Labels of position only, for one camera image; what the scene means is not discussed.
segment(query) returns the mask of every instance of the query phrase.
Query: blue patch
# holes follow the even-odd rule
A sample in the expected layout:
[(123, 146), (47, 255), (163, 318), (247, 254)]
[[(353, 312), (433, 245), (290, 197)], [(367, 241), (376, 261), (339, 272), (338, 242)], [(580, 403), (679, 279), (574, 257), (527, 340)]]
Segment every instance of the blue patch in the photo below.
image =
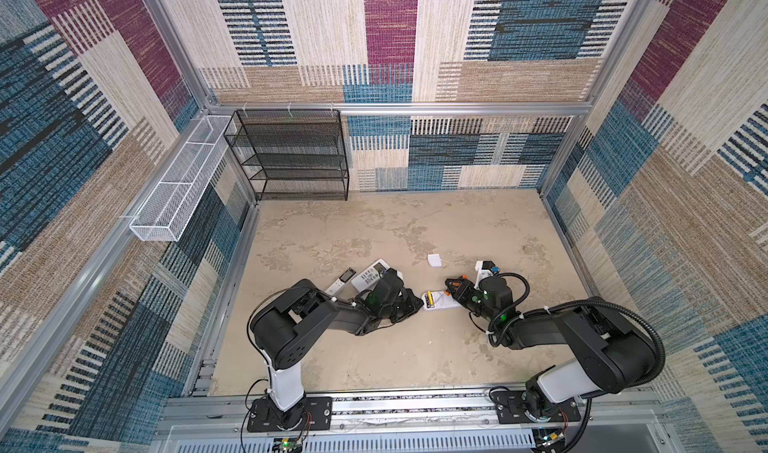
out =
[(376, 189), (379, 191), (407, 190), (408, 167), (377, 168)]
[(232, 254), (235, 251), (237, 245), (237, 239), (240, 237), (240, 228), (232, 220), (230, 212), (226, 208), (219, 210), (219, 218), (216, 221), (216, 226), (211, 234), (211, 239), (219, 247), (221, 253), (224, 255), (224, 262), (229, 263), (232, 258)]
[[(677, 288), (654, 255), (654, 246), (638, 231), (623, 205), (614, 203), (594, 226), (594, 232), (638, 311), (657, 328), (667, 355), (710, 337), (696, 309)], [(672, 248), (667, 237), (660, 236), (657, 241), (661, 247)]]
[(442, 167), (408, 165), (409, 190), (442, 190)]
[(768, 349), (768, 315), (715, 335), (715, 340), (754, 396), (768, 405), (768, 359), (762, 354)]
[[(144, 389), (154, 388), (150, 383), (157, 378), (152, 367), (179, 305), (180, 300), (170, 291), (147, 292), (145, 289), (130, 321), (91, 382), (85, 401), (72, 420), (70, 435), (135, 441), (136, 438), (147, 439), (154, 433), (154, 425), (149, 425), (146, 420)], [(155, 410), (159, 414), (162, 408), (156, 405)], [(138, 423), (147, 430), (135, 431)]]
[(141, 388), (141, 394), (130, 404), (130, 416), (120, 428), (120, 441), (148, 445), (154, 437), (166, 400), (181, 396), (184, 383), (150, 371), (147, 382), (138, 388)]
[(187, 104), (181, 108), (181, 111), (178, 112), (176, 118), (174, 118), (174, 126), (179, 133), (184, 131), (189, 122), (192, 120), (192, 117), (197, 113), (197, 110), (197, 102), (194, 100), (194, 98), (190, 97)]
[(410, 103), (412, 84), (345, 84), (344, 102), (349, 103)]
[(83, 453), (88, 445), (88, 441), (68, 439), (59, 433), (11, 428), (0, 440), (0, 453)]
[(587, 154), (618, 197), (656, 150), (658, 141), (617, 100), (600, 126)]
[(21, 38), (0, 47), (0, 239), (26, 249), (110, 153)]
[(471, 165), (481, 135), (411, 135), (408, 166)]
[(197, 267), (208, 248), (210, 236), (216, 228), (220, 211), (224, 209), (221, 198), (210, 185), (205, 189), (203, 197), (197, 204), (197, 209), (192, 214), (184, 234), (176, 243), (180, 250), (187, 254), (190, 262)]
[(581, 213), (581, 207), (568, 188), (563, 189), (555, 204), (557, 205), (560, 218), (562, 218), (563, 231), (566, 232)]
[(580, 144), (575, 144), (571, 150), (571, 154), (568, 155), (568, 159), (565, 160), (565, 164), (563, 165), (562, 170), (560, 170), (560, 174), (552, 184), (552, 189), (549, 190), (549, 194), (547, 195), (547, 201), (549, 202), (549, 206), (552, 207), (552, 210), (557, 209), (554, 206), (554, 202), (560, 197), (560, 193), (568, 185), (568, 180), (571, 178), (571, 175), (576, 170), (576, 167), (583, 156), (584, 149)]
[(0, 22), (0, 43), (5, 43), (20, 36), (34, 26), (48, 22), (45, 14), (34, 0), (0, 0), (3, 5), (11, 6), (4, 11)]
[(576, 58), (602, 1), (502, 0), (488, 60)]
[(519, 164), (550, 163), (560, 148), (563, 134), (530, 134), (525, 139)]
[(410, 134), (411, 118), (405, 116), (348, 117), (350, 136)]
[(673, 419), (677, 435), (686, 451), (723, 453), (690, 398), (662, 401), (661, 404), (667, 410), (667, 415)]
[(184, 285), (191, 285), (194, 275), (197, 273), (196, 264), (192, 263), (189, 256), (179, 248), (178, 243), (171, 243), (160, 257), (160, 265), (168, 268)]

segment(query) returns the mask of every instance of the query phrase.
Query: beige floor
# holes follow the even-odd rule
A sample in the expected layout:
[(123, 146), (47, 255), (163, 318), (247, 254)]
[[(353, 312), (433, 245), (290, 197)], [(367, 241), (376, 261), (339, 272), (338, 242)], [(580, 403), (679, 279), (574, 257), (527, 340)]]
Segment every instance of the beige floor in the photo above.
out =
[[(442, 289), (447, 277), (473, 278), (475, 260), (492, 259), (502, 271), (528, 278), (531, 295), (523, 311), (586, 297), (533, 190), (269, 201), (261, 214), (212, 395), (244, 394), (264, 377), (264, 362), (246, 339), (245, 323), (266, 295), (302, 278), (325, 289), (348, 267), (360, 272), (378, 258), (401, 270), (417, 295)], [(440, 253), (443, 267), (430, 267), (428, 253)], [(515, 297), (520, 295), (519, 282), (509, 283)], [(348, 285), (340, 295), (354, 293)], [(469, 323), (466, 310), (421, 311), (362, 337), (325, 332), (302, 361), (302, 381), (308, 391), (525, 381), (571, 356), (564, 345), (494, 349)]]

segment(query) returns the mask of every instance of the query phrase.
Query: carpet-textured wall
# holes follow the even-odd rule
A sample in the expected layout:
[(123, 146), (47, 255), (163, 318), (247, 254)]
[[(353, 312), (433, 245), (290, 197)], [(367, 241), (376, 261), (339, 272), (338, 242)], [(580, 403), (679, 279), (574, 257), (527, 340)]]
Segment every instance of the carpet-textured wall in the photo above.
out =
[(219, 102), (583, 99), (630, 0), (163, 0)]
[(141, 0), (0, 0), (0, 374), (197, 107)]
[(222, 160), (177, 243), (133, 240), (0, 452), (146, 451), (180, 396), (248, 211)]
[(768, 451), (768, 0), (656, 0), (547, 201), (688, 451)]
[(342, 117), (350, 189), (538, 188), (571, 117)]
[[(197, 105), (141, 0), (0, 0), (0, 20), (1, 375)], [(134, 242), (0, 451), (148, 441), (239, 236), (235, 172), (220, 166), (194, 233)]]

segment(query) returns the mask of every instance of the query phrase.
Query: aluminum frame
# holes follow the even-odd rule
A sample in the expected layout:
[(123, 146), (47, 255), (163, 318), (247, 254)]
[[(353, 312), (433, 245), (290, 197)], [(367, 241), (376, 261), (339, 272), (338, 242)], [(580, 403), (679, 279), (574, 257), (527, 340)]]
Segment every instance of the aluminum frame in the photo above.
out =
[(335, 103), (265, 102), (211, 105), (211, 114), (232, 114), (238, 110), (338, 110), (345, 116), (376, 115), (555, 115), (589, 113), (590, 102), (479, 102), (479, 103)]
[[(561, 423), (500, 425), (488, 389), (496, 385), (465, 388), (370, 389), (320, 391), (308, 396), (334, 398), (331, 429), (316, 437), (348, 439), (350, 434), (396, 435), (413, 432), (520, 431), (557, 428)], [(507, 384), (523, 389), (523, 383)], [(169, 399), (150, 451), (171, 453), (190, 441), (238, 439), (246, 412), (243, 396), (210, 396)], [(628, 389), (619, 395), (594, 400), (590, 425), (646, 425), (658, 451), (681, 453), (674, 428), (650, 387)], [(275, 436), (246, 433), (246, 441)]]

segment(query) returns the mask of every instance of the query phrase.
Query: cable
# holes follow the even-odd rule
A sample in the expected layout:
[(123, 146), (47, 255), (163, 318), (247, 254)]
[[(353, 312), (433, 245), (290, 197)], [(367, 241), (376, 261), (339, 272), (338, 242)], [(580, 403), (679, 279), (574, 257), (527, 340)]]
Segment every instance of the cable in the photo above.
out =
[(581, 424), (578, 426), (578, 429), (576, 430), (576, 435), (568, 442), (568, 444), (563, 448), (563, 450), (560, 453), (568, 453), (573, 447), (576, 446), (579, 440), (581, 440), (581, 436), (584, 435), (584, 431), (587, 429), (587, 423), (589, 423), (589, 416), (592, 412), (592, 399), (587, 400), (587, 408), (584, 410), (584, 415), (581, 417)]
[(563, 416), (563, 434), (565, 433), (565, 430), (568, 429), (568, 415), (565, 414), (565, 411), (560, 410), (560, 414)]
[[(517, 273), (499, 273), (496, 276), (513, 276), (514, 278), (520, 279), (523, 282), (523, 285), (525, 286), (525, 291), (523, 292), (523, 295), (512, 302), (512, 305), (509, 305), (505, 308), (503, 308), (501, 311), (496, 313), (496, 316), (493, 317), (491, 320), (491, 323), (488, 324), (488, 331), (489, 332), (495, 332), (496, 331), (496, 322), (498, 319), (500, 319), (502, 316), (506, 315), (510, 311), (514, 310), (520, 303), (523, 303), (523, 301), (528, 298), (528, 295), (531, 293), (531, 284), (528, 283), (528, 281), (525, 279), (523, 275), (518, 275)], [(491, 342), (492, 345), (494, 345), (494, 340), (491, 339), (491, 336), (488, 335), (488, 339)], [(499, 340), (494, 346), (498, 346), (501, 344), (501, 340)]]
[(245, 444), (243, 443), (243, 429), (245, 429), (245, 420), (248, 419), (248, 415), (254, 412), (254, 405), (256, 403), (256, 400), (253, 400), (250, 403), (250, 407), (248, 406), (248, 396), (250, 395), (251, 390), (254, 389), (254, 387), (260, 382), (260, 381), (267, 381), (266, 378), (259, 378), (258, 380), (254, 381), (253, 385), (250, 386), (248, 389), (248, 392), (245, 394), (245, 416), (243, 417), (243, 424), (240, 425), (240, 447), (243, 448), (243, 453), (248, 453), (248, 451), (245, 449)]
[(302, 445), (304, 444), (304, 441), (306, 441), (306, 439), (308, 439), (310, 437), (310, 431), (312, 430), (312, 413), (307, 412), (307, 415), (309, 416), (309, 418), (306, 419), (306, 424), (307, 424), (306, 436), (301, 441)]
[(493, 403), (494, 405), (499, 405), (499, 406), (506, 406), (504, 403), (499, 403), (499, 402), (497, 402), (497, 401), (495, 401), (495, 400), (493, 399), (493, 396), (492, 396), (491, 394), (492, 394), (494, 391), (496, 391), (496, 390), (506, 390), (506, 391), (509, 391), (509, 388), (507, 388), (506, 386), (503, 386), (503, 385), (499, 385), (499, 386), (494, 386), (493, 388), (491, 388), (490, 390), (488, 390), (488, 398), (490, 398), (490, 399), (491, 399), (491, 403)]
[(473, 324), (473, 325), (475, 325), (475, 328), (476, 328), (476, 329), (479, 329), (479, 330), (480, 330), (481, 332), (483, 332), (483, 334), (485, 335), (485, 330), (484, 330), (484, 329), (482, 329), (482, 328), (480, 328), (480, 327), (478, 326), (478, 324), (476, 324), (476, 323), (475, 323), (475, 320), (474, 320), (474, 319), (472, 319), (472, 312), (469, 312), (469, 321), (471, 321), (471, 322), (472, 322), (472, 324)]
[(514, 306), (517, 306), (520, 303), (523, 303), (525, 299), (528, 298), (528, 295), (531, 293), (531, 285), (528, 284), (528, 281), (525, 279), (523, 275), (520, 275), (517, 273), (499, 273), (496, 276), (513, 276), (514, 278), (517, 278), (523, 282), (523, 285), (525, 286), (525, 291), (523, 292), (523, 295), (520, 298), (512, 302)]

